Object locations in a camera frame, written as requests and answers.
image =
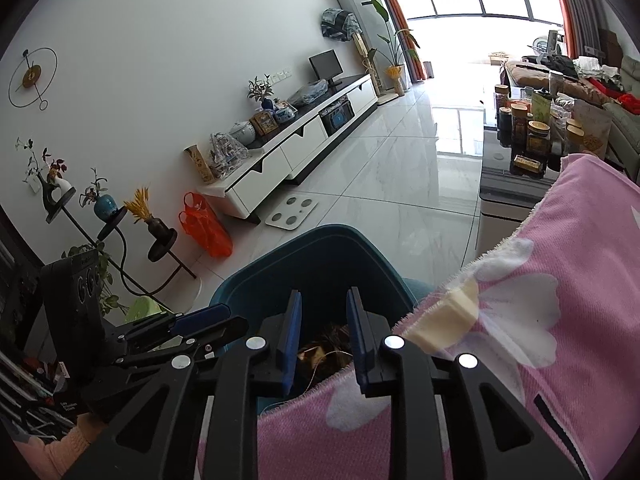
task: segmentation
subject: white wall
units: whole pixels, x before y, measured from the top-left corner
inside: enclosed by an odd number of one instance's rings
[[[83,238],[60,215],[45,222],[41,197],[22,183],[26,152],[15,138],[32,137],[66,160],[68,180],[83,190],[95,166],[120,203],[148,186],[152,213],[180,230],[175,253],[192,262],[202,252],[177,219],[182,196],[200,182],[182,150],[204,151],[211,132],[226,132],[254,113],[246,82],[292,68],[277,83],[287,98],[312,80],[308,57],[334,48],[345,75],[362,72],[351,43],[322,38],[322,11],[336,0],[40,0],[0,60],[7,88],[25,48],[53,48],[58,72],[46,93],[49,108],[18,109],[0,99],[0,204],[47,263]],[[90,233],[102,223],[91,207],[69,206]],[[146,225],[121,224],[129,240],[127,270],[148,288],[174,265],[146,260],[153,238]],[[121,255],[115,234],[108,251]]]
[[[622,52],[624,52],[625,56],[640,60],[640,53],[638,52],[638,49],[636,48],[634,42],[631,40],[631,37],[626,31],[625,26],[622,25],[622,22],[620,22],[620,19],[616,16],[616,13],[613,11],[607,1],[601,1],[602,8],[604,9],[604,14],[607,19],[608,28],[611,32],[616,33],[618,37],[618,43],[620,44],[620,47],[622,47]]]

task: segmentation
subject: electrical outlet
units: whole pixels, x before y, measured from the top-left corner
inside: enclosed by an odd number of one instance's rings
[[[31,190],[33,191],[34,194],[37,194],[42,188],[37,175],[33,174],[31,176],[28,176],[27,183],[29,184],[29,186],[31,186]]]

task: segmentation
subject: blue vase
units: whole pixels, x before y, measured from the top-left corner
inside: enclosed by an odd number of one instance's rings
[[[273,100],[269,99],[268,97],[265,97],[260,104],[262,105],[263,110],[273,111],[276,109],[276,105],[273,103]]]
[[[95,215],[103,222],[108,222],[118,212],[118,205],[111,195],[100,195],[94,204]]]

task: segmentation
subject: computer monitor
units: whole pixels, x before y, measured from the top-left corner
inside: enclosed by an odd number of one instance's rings
[[[331,87],[337,87],[340,82],[334,82],[334,77],[342,73],[342,67],[333,50],[309,58],[309,63],[316,72],[318,79],[326,79]]]

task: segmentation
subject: picture frame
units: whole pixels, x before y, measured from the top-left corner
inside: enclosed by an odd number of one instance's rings
[[[288,101],[280,100],[280,101],[277,101],[275,105],[277,110],[282,110],[283,108],[291,108],[293,113],[295,114],[298,113],[298,109],[294,105],[289,104]]]
[[[264,136],[278,127],[278,123],[271,117],[271,114],[264,110],[254,114],[249,121],[260,136]]]

